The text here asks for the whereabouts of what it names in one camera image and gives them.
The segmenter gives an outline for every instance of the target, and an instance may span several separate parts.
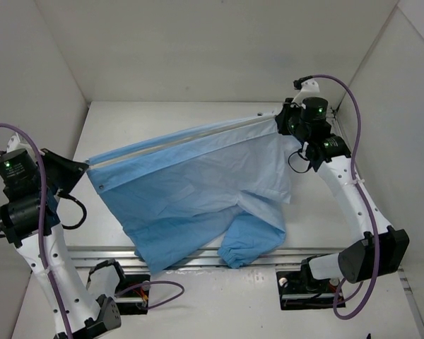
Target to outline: blue cloth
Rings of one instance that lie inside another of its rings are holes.
[[[151,149],[245,123],[249,124]],[[238,268],[284,243],[280,204],[290,199],[286,158],[298,148],[294,138],[277,133],[274,119],[246,118],[92,157],[88,176],[152,273],[224,232],[218,254]]]

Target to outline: white tabletop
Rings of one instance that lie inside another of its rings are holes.
[[[86,280],[88,272],[80,273]],[[397,274],[380,277],[366,307],[349,321],[337,319],[330,309],[281,311],[274,268],[167,271],[151,280],[179,282],[186,292],[145,316],[123,316],[122,327],[106,339],[366,339],[369,333],[373,339],[420,338]],[[344,295],[354,288],[345,286]],[[176,287],[153,287],[149,300],[161,301],[175,293]],[[348,313],[362,296],[340,312]],[[12,339],[53,335],[53,313],[32,276]]]
[[[279,112],[281,103],[241,102],[93,102],[78,142],[75,160],[84,161],[108,150],[144,141],[167,133],[242,117],[258,112]],[[304,163],[293,162],[299,168]],[[291,204],[284,207],[287,237],[282,248],[347,247],[351,234],[328,187],[313,171],[292,172]],[[72,193],[88,209],[88,218],[78,230],[65,232],[66,244],[72,247],[130,247],[130,238],[96,194],[87,176]],[[75,224],[80,210],[62,201],[61,220]],[[219,247],[221,238],[208,247]]]

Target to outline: black cable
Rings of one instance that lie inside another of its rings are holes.
[[[308,161],[308,159],[306,159],[305,157],[303,157],[303,155],[301,155],[301,152],[302,152],[302,149],[296,150],[294,153],[292,153],[292,154],[291,154],[291,155],[289,155],[289,157],[288,157],[288,165],[289,165],[289,167],[292,169],[292,171],[294,171],[295,173],[298,173],[298,174],[306,173],[306,172],[308,172],[310,169],[312,169],[311,162],[308,164],[308,168],[307,168],[304,172],[297,171],[294,167],[292,167],[292,165],[291,165],[291,163],[290,163],[290,159],[291,159],[291,157],[292,157],[292,156],[294,156],[294,154],[298,154],[298,156],[299,156],[302,160]]]
[[[79,222],[77,222],[75,225],[72,225],[72,226],[66,226],[66,225],[63,225],[63,228],[65,229],[65,230],[76,230],[76,229],[78,229],[84,222],[85,222],[85,220],[86,220],[86,207],[85,207],[85,205],[83,205],[79,200],[77,200],[76,198],[74,198],[71,194],[69,194],[69,193],[66,193],[66,192],[63,192],[63,191],[60,191],[59,193],[58,193],[58,196],[60,197],[60,198],[63,198],[63,199],[67,199],[67,200],[70,200],[70,201],[73,201],[74,203],[76,203],[77,204],[77,206],[78,207],[80,207],[81,209],[82,209],[82,212],[83,212],[83,215],[82,215],[82,218],[80,219],[80,221]]]

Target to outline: purple cable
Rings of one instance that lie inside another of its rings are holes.
[[[148,310],[148,309],[154,309],[156,307],[165,305],[168,302],[171,302],[172,300],[179,298],[185,292],[184,286],[182,286],[178,282],[169,281],[169,280],[159,280],[159,281],[146,281],[146,282],[141,282],[139,284],[133,285],[133,286],[128,287],[128,288],[126,288],[126,289],[124,289],[122,291],[119,291],[115,295],[115,297],[121,297],[122,295],[126,294],[128,291],[132,291],[135,288],[139,288],[139,287],[142,287],[142,286],[151,286],[151,285],[174,285],[174,286],[178,286],[178,288],[181,289],[181,292],[179,292],[178,294],[176,294],[174,297],[171,297],[171,298],[168,298],[166,300],[163,300],[162,302],[159,302],[158,304],[155,304],[155,305],[152,305],[152,306],[149,306],[149,307],[141,307],[141,309]]]
[[[46,174],[45,174],[45,167],[44,162],[42,161],[41,154],[36,147],[33,140],[28,136],[27,133],[22,131],[20,128],[15,127],[10,124],[0,123],[0,128],[10,129],[18,134],[20,134],[31,146],[33,152],[35,153],[36,160],[37,160],[37,166],[40,168],[40,178],[41,178],[41,208],[40,208],[40,216],[38,220],[37,225],[37,237],[39,241],[39,248],[40,248],[40,256],[41,256],[41,262],[42,267],[44,267],[45,270],[49,267],[49,261],[47,260],[47,255],[45,253],[45,242],[44,242],[44,218],[45,218],[45,208],[47,202],[47,182],[46,182]],[[61,314],[61,317],[63,318],[64,327],[66,328],[66,334],[68,336],[68,339],[73,339],[72,336],[72,330],[71,325],[69,324],[68,316],[66,313],[66,309],[64,308],[63,299],[61,298],[61,293],[59,291],[59,288],[57,286],[57,281],[55,280],[54,274],[49,270],[47,277],[49,278],[50,285],[52,286],[52,289],[54,291],[55,299],[57,300],[59,311]]]
[[[355,180],[355,187],[358,190],[358,193],[361,195],[361,199],[363,200],[363,203],[365,204],[367,208],[367,212],[369,213],[369,219],[372,225],[372,231],[374,233],[374,268],[372,270],[372,277],[370,278],[369,287],[367,288],[367,291],[359,303],[359,305],[349,314],[341,315],[338,313],[338,296],[339,292],[342,289],[343,284],[346,282],[346,279],[344,278],[336,288],[336,294],[333,298],[333,311],[334,314],[341,320],[349,320],[352,319],[354,316],[356,316],[358,313],[361,312],[361,310],[364,308],[364,306],[367,304],[367,301],[369,300],[372,291],[374,290],[375,283],[377,281],[377,276],[379,272],[379,265],[380,265],[380,244],[379,244],[379,232],[377,231],[377,223],[375,221],[374,213],[372,212],[372,208],[370,207],[369,201],[365,195],[365,192],[361,188],[361,185],[357,180],[356,177],[356,169],[355,169],[355,158],[356,153],[358,150],[358,146],[360,145],[360,137],[361,137],[361,113],[360,108],[358,107],[358,103],[356,102],[355,96],[353,95],[351,89],[341,80],[334,76],[329,76],[326,74],[316,74],[312,76],[313,78],[324,78],[324,79],[330,79],[333,81],[336,81],[339,85],[341,85],[346,92],[348,93],[348,96],[351,97],[353,106],[355,107],[356,112],[356,119],[357,119],[357,132],[356,132],[356,138],[355,138],[355,146],[353,147],[353,153],[351,158],[351,176],[352,179]]]

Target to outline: purple hose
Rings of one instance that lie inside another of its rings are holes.
[[[356,102],[355,96],[353,95],[351,89],[341,80],[339,80],[338,78],[334,77],[334,76],[329,76],[326,74],[316,74],[314,76],[312,76],[313,78],[325,78],[325,79],[330,79],[333,81],[336,81],[339,85],[341,85],[346,92],[348,93],[349,97],[351,97],[353,106],[355,107],[355,111],[356,111],[356,119],[357,119],[357,132],[356,132],[356,139],[355,139],[355,146],[353,147],[353,153],[352,153],[352,158],[351,158],[351,175],[352,175],[352,179],[356,180],[356,169],[355,169],[355,158],[356,158],[356,153],[358,150],[358,146],[360,145],[360,137],[361,137],[361,113],[360,113],[360,108],[358,107],[358,103]],[[338,313],[338,296],[339,296],[339,292],[341,291],[341,288],[344,284],[344,282],[346,281],[346,279],[344,278],[341,283],[339,283],[338,287],[336,288],[336,294],[334,295],[333,298],[333,311],[334,314],[342,320],[348,320],[348,319],[352,319],[354,316],[356,316],[358,313],[361,312],[361,310],[364,308],[364,306],[367,304],[367,301],[369,300],[372,291],[374,290],[375,287],[375,283],[377,281],[377,276],[378,276],[378,272],[379,272],[379,265],[380,265],[380,244],[379,244],[379,232],[377,231],[377,223],[375,222],[375,216],[374,213],[372,211],[372,208],[370,207],[369,201],[367,200],[367,197],[363,191],[363,189],[361,188],[361,185],[358,181],[355,182],[355,187],[358,190],[358,193],[361,195],[361,199],[363,200],[363,203],[365,204],[366,208],[367,208],[367,212],[369,213],[369,219],[372,225],[372,231],[374,233],[374,268],[372,270],[372,277],[370,278],[370,283],[369,283],[369,287],[367,288],[367,291],[363,297],[363,299],[361,300],[361,302],[359,303],[359,305],[349,314],[346,315],[341,315]]]
[[[171,302],[172,300],[179,298],[185,292],[184,286],[182,286],[178,282],[169,281],[169,280],[159,280],[159,281],[146,281],[146,282],[142,282],[140,284],[133,285],[133,286],[128,287],[128,288],[126,288],[122,291],[119,291],[115,296],[121,297],[122,295],[126,294],[128,291],[132,291],[135,288],[139,288],[139,287],[142,287],[142,286],[151,286],[151,285],[174,285],[174,286],[178,286],[178,288],[181,289],[181,292],[177,293],[174,297],[171,297],[171,298],[168,298],[166,300],[163,300],[162,302],[159,302],[158,304],[155,304],[155,305],[152,305],[152,306],[149,306],[149,307],[141,307],[141,309],[145,309],[145,310],[154,309],[156,307],[165,305],[168,302]]]
[[[47,260],[47,255],[45,253],[45,242],[44,242],[44,218],[45,218],[45,208],[47,202],[47,182],[46,182],[46,174],[45,174],[45,167],[44,162],[42,161],[41,154],[36,147],[33,140],[28,136],[27,133],[22,131],[20,128],[15,127],[10,124],[4,124],[0,123],[0,128],[10,129],[18,134],[20,134],[27,143],[31,146],[33,152],[35,153],[37,165],[40,168],[40,178],[41,178],[41,208],[40,208],[40,216],[38,220],[37,225],[37,237],[39,241],[39,248],[40,248],[40,256],[41,256],[41,262],[42,267],[44,267],[45,270],[49,267],[49,262]],[[59,291],[59,288],[57,286],[57,281],[55,280],[54,274],[49,270],[47,277],[49,278],[50,285],[52,286],[52,289],[54,291],[55,299],[57,300],[59,311],[61,314],[61,317],[63,318],[64,327],[66,328],[66,334],[68,336],[68,339],[73,339],[72,336],[72,330],[71,325],[69,324],[68,316],[66,314],[66,309],[64,308],[63,299],[61,298],[61,293]]]

